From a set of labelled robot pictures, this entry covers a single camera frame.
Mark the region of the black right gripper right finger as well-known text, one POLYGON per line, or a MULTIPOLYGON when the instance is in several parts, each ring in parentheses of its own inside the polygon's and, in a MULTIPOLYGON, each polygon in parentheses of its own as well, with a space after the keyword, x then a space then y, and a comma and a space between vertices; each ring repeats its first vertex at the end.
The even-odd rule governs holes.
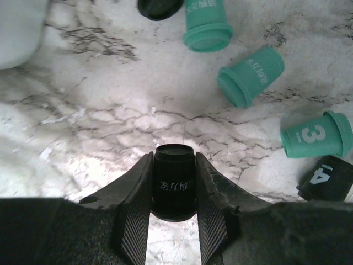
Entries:
POLYGON ((266 202, 196 154, 202 264, 351 264, 352 204, 266 202))

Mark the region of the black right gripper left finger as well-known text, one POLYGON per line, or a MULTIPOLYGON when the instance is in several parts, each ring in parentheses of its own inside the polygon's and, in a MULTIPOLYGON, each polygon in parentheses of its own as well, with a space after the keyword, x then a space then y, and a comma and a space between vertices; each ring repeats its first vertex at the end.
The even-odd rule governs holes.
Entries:
POLYGON ((74 203, 63 198, 1 200, 2 264, 144 264, 153 155, 74 203))

